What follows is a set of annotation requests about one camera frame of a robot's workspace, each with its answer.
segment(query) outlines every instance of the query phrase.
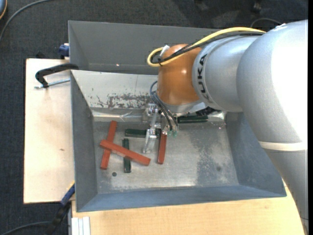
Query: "gray bin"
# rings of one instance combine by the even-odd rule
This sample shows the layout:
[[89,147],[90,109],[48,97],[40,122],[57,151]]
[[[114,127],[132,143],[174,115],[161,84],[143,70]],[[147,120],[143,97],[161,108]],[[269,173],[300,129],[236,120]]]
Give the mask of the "gray bin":
[[[178,136],[167,139],[163,165],[157,164],[156,144],[144,154],[151,158],[149,166],[132,162],[133,171],[124,173],[123,159],[111,154],[108,169],[100,169],[99,143],[111,120],[118,121],[114,143],[119,145],[125,129],[148,128],[142,113],[157,78],[157,70],[145,62],[149,52],[213,31],[69,22],[70,61],[83,70],[71,72],[79,212],[286,196],[279,173],[243,114],[228,113],[225,123],[181,124]],[[130,149],[141,153],[144,139],[129,139]]]

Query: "red block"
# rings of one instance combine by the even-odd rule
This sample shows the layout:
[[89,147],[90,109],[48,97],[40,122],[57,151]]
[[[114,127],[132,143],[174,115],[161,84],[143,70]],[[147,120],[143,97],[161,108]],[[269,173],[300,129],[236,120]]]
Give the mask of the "red block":
[[161,133],[160,143],[158,147],[157,163],[163,164],[165,159],[165,148],[166,148],[167,135]]
[[[107,136],[107,140],[110,142],[113,142],[114,140],[116,126],[117,126],[117,122],[111,121],[108,136]],[[101,165],[100,165],[101,169],[106,170],[108,168],[110,154],[111,154],[111,150],[105,148],[103,151],[103,156],[102,156]]]
[[102,148],[110,149],[113,153],[116,153],[119,156],[122,156],[123,158],[128,158],[129,160],[132,160],[134,162],[137,162],[139,164],[148,166],[150,163],[149,158],[142,156],[134,151],[131,151],[129,149],[126,149],[120,145],[117,145],[115,143],[112,143],[108,140],[102,140],[100,142],[100,146]]

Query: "yellow cable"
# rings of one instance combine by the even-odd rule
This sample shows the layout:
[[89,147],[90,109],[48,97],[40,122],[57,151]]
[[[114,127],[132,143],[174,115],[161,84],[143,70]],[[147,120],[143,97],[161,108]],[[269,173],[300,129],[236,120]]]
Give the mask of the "yellow cable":
[[[234,31],[251,31],[251,32],[262,32],[262,33],[265,33],[265,31],[262,31],[262,30],[253,29],[253,28],[247,28],[247,27],[233,27],[233,28],[228,28],[228,29],[222,29],[222,30],[219,30],[219,31],[217,31],[217,32],[214,32],[214,33],[212,33],[212,34],[210,34],[210,35],[208,35],[208,36],[206,36],[206,37],[200,39],[199,41],[197,41],[197,42],[195,42],[193,45],[191,45],[189,48],[191,48],[191,47],[193,47],[193,46],[195,46],[195,45],[199,45],[199,44],[201,44],[201,43],[203,43],[203,42],[206,42],[206,41],[208,41],[208,40],[210,40],[210,39],[212,39],[212,38],[214,38],[214,37],[217,37],[217,36],[219,36],[219,35],[226,34],[226,33],[229,33],[229,32],[234,32]],[[180,55],[178,55],[178,56],[176,56],[176,57],[171,58],[170,60],[167,60],[167,61],[162,62],[161,64],[159,64],[159,63],[158,63],[158,64],[153,64],[153,63],[151,62],[151,57],[152,57],[154,54],[156,54],[156,53],[162,51],[162,49],[163,49],[163,47],[160,47],[160,48],[157,48],[157,49],[153,50],[153,51],[150,53],[150,55],[148,56],[148,60],[147,60],[149,66],[151,66],[151,67],[159,67],[159,66],[161,66],[161,65],[167,65],[167,64],[169,64],[170,62],[174,61],[175,59],[179,58],[181,55],[184,55],[184,54],[185,54],[185,53],[182,53],[182,54],[180,54]]]

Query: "robotic arm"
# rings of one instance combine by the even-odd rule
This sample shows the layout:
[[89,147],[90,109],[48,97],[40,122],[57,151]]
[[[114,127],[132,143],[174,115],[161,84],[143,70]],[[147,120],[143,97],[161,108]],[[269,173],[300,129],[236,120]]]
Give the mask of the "robotic arm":
[[175,117],[204,109],[243,112],[308,231],[308,21],[267,33],[222,30],[190,45],[156,49],[148,63],[159,66],[151,93],[167,119],[163,131],[178,132]]

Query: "wooden block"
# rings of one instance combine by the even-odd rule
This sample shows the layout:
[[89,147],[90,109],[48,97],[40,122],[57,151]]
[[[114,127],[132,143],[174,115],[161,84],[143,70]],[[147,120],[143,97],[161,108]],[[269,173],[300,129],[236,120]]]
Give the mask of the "wooden block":
[[140,155],[134,151],[126,149],[126,148],[124,148],[120,145],[117,145],[115,143],[112,143],[108,140],[102,140],[100,142],[100,146],[102,148],[111,149],[111,151],[113,153],[116,153],[117,155],[122,156],[123,158],[126,157],[131,161],[137,162],[137,163],[145,165],[145,166],[148,166],[150,163],[150,160],[151,160],[145,156],[142,156],[142,155]]
[[157,163],[161,165],[164,163],[164,159],[165,159],[166,139],[167,139],[167,135],[161,133],[160,142],[158,146],[158,155],[157,155]]
[[[117,127],[117,122],[111,121],[108,136],[107,136],[107,140],[110,142],[113,142],[114,140],[116,127]],[[106,170],[108,168],[110,154],[111,154],[111,150],[105,148],[103,151],[103,156],[102,156],[101,165],[100,165],[100,168],[102,170]]]

